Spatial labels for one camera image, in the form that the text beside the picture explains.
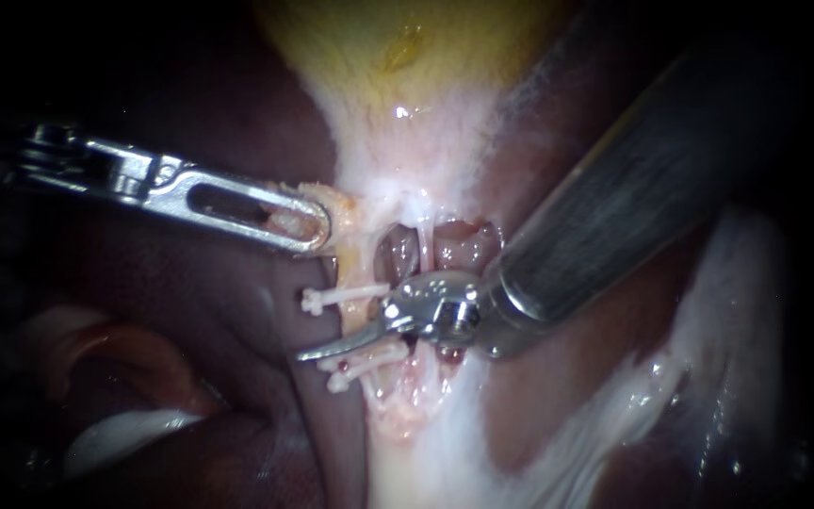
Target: dark background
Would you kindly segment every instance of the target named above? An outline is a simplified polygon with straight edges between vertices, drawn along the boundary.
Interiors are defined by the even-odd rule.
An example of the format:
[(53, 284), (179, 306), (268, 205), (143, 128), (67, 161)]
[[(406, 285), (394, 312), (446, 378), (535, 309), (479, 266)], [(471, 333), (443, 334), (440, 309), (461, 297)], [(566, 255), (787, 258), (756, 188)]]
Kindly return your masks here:
[[(814, 505), (814, 5), (659, 2), (649, 8), (681, 32), (748, 27), (789, 48), (802, 66), (803, 128), (748, 199), (778, 219), (789, 243), (793, 298), (785, 362), (792, 375), (785, 390), (798, 397), (785, 404), (800, 416), (793, 432), (806, 438), (809, 458), (792, 501)], [(128, 105), (171, 87), (179, 75), (202, 71), (186, 69), (180, 57), (196, 55), (201, 39), (260, 43), (243, 25), (252, 26), (252, 18), (238, 2), (0, 3), (0, 110), (77, 120), (104, 137), (120, 133)], [(18, 495), (0, 474), (0, 501), (14, 502)]]

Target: shiny metal surface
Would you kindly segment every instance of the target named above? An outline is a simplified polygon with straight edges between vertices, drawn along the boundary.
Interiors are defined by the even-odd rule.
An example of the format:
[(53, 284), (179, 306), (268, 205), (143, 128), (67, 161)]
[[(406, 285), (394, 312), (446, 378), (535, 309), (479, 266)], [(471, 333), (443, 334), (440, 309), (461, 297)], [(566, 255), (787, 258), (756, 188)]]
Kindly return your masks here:
[[(84, 145), (89, 153), (112, 159), (105, 182), (78, 178), (76, 173), (48, 171), (28, 172), (24, 175), (24, 180), (132, 206), (254, 240), (294, 255), (309, 255), (318, 251), (331, 234), (331, 219), (327, 211), (310, 200), (253, 182), (208, 172), (178, 157), (152, 154), (132, 145), (98, 139), (88, 139)], [(194, 207), (190, 199), (191, 192), (200, 187), (253, 201), (255, 208), (269, 205), (295, 212), (315, 226), (312, 229), (315, 234), (309, 238), (295, 238), (270, 231), (256, 222), (222, 215), (215, 209)]]
[(709, 219), (786, 142), (797, 76), (773, 48), (736, 37), (677, 61), (489, 266), (476, 344), (523, 352)]
[(391, 290), (369, 323), (352, 335), (297, 353), (319, 360), (364, 348), (383, 337), (407, 334), (450, 348), (470, 346), (480, 311), (479, 278), (461, 271), (423, 272)]
[(479, 278), (462, 271), (423, 272), (383, 301), (389, 329), (434, 345), (469, 346), (480, 321)]

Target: yellow fat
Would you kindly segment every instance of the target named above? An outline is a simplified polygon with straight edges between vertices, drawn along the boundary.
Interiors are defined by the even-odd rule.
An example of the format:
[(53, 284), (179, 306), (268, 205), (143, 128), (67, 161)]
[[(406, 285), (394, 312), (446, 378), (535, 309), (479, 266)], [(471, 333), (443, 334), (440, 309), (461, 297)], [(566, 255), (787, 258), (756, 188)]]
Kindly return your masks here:
[(256, 0), (256, 18), (308, 87), (371, 112), (459, 86), (506, 90), (565, 25), (573, 0)]

